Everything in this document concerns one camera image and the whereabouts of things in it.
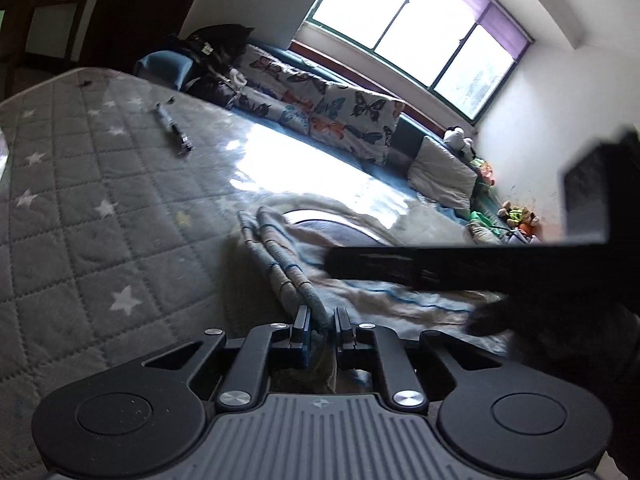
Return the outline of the black bag on bench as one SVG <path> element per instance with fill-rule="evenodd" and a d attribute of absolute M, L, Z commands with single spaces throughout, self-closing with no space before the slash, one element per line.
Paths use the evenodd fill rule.
<path fill-rule="evenodd" d="M 181 41 L 183 53 L 194 62 L 198 75 L 227 76 L 254 32 L 240 24 L 219 24 L 199 28 Z"/>

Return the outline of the blue plastic chair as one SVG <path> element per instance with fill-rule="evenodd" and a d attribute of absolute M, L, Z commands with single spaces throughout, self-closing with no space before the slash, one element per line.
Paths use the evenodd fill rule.
<path fill-rule="evenodd" d="M 193 61 L 174 51 L 156 51 L 145 55 L 134 66 L 134 76 L 153 84 L 180 91 L 188 79 Z"/>

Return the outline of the small dark pen tool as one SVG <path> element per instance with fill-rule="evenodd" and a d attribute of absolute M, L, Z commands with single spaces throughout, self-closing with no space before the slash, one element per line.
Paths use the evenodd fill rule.
<path fill-rule="evenodd" d="M 174 121 L 174 118 L 170 116 L 168 110 L 163 104 L 157 103 L 155 105 L 155 114 L 157 114 L 160 124 L 163 126 L 165 132 L 176 144 L 178 153 L 180 155 L 187 155 L 192 151 L 193 144 L 188 136 L 179 128 Z"/>

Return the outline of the blue striped knit garment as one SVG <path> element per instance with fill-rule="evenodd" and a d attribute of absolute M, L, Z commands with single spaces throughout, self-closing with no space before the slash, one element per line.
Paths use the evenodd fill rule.
<path fill-rule="evenodd" d="M 245 249 L 257 264 L 284 310 L 294 315 L 306 306 L 319 326 L 312 331 L 308 370 L 284 372 L 279 386 L 305 392 L 357 392 L 363 381 L 355 373 L 337 369 L 330 334 L 333 315 L 344 309 L 354 322 L 372 322 L 391 328 L 402 339 L 416 340 L 424 330 L 440 330 L 486 351 L 506 355 L 506 335 L 485 338 L 463 330 L 469 315 L 498 298 L 490 292 L 414 292 L 409 287 L 381 281 L 340 280 L 322 269 L 326 251 L 340 247 L 334 235 L 317 228 L 296 226 L 268 207 L 238 213 Z"/>

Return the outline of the butterfly print cushion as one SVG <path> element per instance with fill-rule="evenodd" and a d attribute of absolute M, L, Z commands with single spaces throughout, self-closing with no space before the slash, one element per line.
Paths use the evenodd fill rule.
<path fill-rule="evenodd" d="M 309 116 L 309 134 L 319 142 L 385 166 L 406 103 L 347 84 L 329 84 Z"/>
<path fill-rule="evenodd" d="M 245 77 L 235 106 L 255 117 L 277 122 L 301 134 L 326 95 L 329 81 L 285 64 L 261 48 L 248 44 L 235 67 Z"/>

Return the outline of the black white plush toy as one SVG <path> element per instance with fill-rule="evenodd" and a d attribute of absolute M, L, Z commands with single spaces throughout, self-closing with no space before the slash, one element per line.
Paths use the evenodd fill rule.
<path fill-rule="evenodd" d="M 457 154 L 465 160 L 472 160 L 475 157 L 473 139 L 469 138 L 459 126 L 449 128 L 445 131 L 444 142 L 454 154 Z"/>

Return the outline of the brown plush toys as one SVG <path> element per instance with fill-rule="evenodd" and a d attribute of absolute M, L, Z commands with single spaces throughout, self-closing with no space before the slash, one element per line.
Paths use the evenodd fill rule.
<path fill-rule="evenodd" d="M 498 217 L 511 229 L 517 229 L 525 236 L 536 233 L 540 218 L 527 207 L 513 207 L 507 200 L 497 212 Z"/>

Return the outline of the folded yellow patterned blanket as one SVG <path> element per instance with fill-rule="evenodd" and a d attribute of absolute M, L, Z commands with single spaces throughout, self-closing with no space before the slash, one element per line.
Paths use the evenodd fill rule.
<path fill-rule="evenodd" d="M 465 227 L 470 240 L 477 245 L 501 245 L 500 238 L 491 231 L 483 222 L 471 220 Z"/>

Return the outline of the grey plain pillow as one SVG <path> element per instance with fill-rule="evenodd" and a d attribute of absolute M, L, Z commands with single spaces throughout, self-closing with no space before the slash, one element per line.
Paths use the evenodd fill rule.
<path fill-rule="evenodd" d="M 408 170 L 409 185 L 430 200 L 469 211 L 478 175 L 446 146 L 424 136 Z"/>

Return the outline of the dark wooden door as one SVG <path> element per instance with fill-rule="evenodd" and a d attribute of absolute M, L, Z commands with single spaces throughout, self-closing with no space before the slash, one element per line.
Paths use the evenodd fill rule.
<path fill-rule="evenodd" d="M 79 63 L 131 73 L 137 60 L 177 39 L 193 1 L 96 0 Z"/>

